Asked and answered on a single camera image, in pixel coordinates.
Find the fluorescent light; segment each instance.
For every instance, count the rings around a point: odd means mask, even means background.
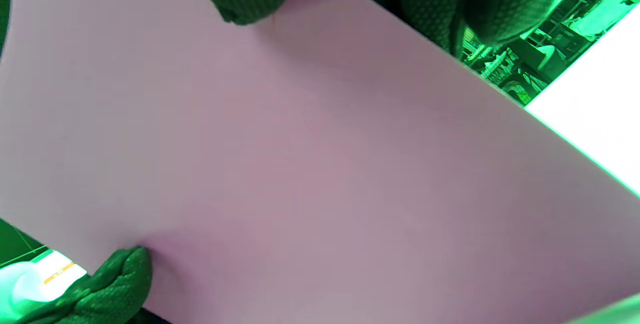
[[[640,194],[640,5],[526,110]]]

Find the paper sheet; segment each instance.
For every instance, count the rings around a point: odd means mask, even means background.
[[[640,203],[369,0],[14,0],[0,217],[174,324],[553,324],[640,290]]]

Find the pink paper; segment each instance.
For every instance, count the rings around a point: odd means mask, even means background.
[[[369,0],[14,0],[0,217],[174,324],[554,324],[640,291],[640,203]]]

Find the white light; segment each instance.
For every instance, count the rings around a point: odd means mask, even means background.
[[[640,194],[640,5],[526,110]]]

